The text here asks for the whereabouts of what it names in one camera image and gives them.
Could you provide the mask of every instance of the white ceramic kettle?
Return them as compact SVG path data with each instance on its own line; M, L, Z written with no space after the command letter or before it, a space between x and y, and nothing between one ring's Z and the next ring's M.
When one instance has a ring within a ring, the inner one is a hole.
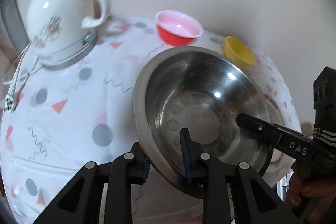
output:
M97 1L101 16L96 19L93 0L31 0L27 34L43 64L61 64L95 39L95 27L110 13L110 0Z

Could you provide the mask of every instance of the table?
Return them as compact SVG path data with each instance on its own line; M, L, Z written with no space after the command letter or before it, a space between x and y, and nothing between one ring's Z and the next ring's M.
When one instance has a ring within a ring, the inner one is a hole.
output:
M221 52L223 37L205 33L192 45ZM1 171L11 209L19 223L32 223L70 178L88 161L98 164L128 152L137 141L132 92L138 74L163 43L152 19L108 19L94 49L78 63L32 75L15 112L4 113ZM277 119L300 131L290 92L263 52L244 71L260 87ZM31 48L21 71L31 67ZM293 160L281 155L264 175L274 185ZM201 222L201 200L173 188L155 170L143 186L132 186L134 223Z

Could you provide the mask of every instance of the human hand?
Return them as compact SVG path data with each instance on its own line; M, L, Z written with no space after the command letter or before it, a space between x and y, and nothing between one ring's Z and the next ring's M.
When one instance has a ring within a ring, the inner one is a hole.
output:
M325 178L321 180L309 181L302 183L299 176L300 163L293 163L293 175L289 180L285 204L290 208L297 207L301 204L301 195L307 198L318 198L316 207L312 213L305 219L307 222L314 223L318 221L329 208L336 196L336 180L334 178Z

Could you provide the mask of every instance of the stainless steel bowl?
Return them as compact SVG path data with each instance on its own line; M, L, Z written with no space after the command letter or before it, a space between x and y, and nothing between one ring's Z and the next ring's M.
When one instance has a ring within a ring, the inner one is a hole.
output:
M221 161L246 161L261 175L265 172L272 153L237 126L241 112L269 122L253 81L205 48L176 47L158 54L145 65L134 88L133 117L141 147L171 184L197 198L202 198L202 188L187 184L183 177L183 127Z

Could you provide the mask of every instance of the yellow cup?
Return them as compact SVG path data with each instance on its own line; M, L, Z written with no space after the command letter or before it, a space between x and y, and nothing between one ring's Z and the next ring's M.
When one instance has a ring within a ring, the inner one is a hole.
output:
M252 51L238 38L226 37L222 43L222 50L227 58L241 68L255 63Z

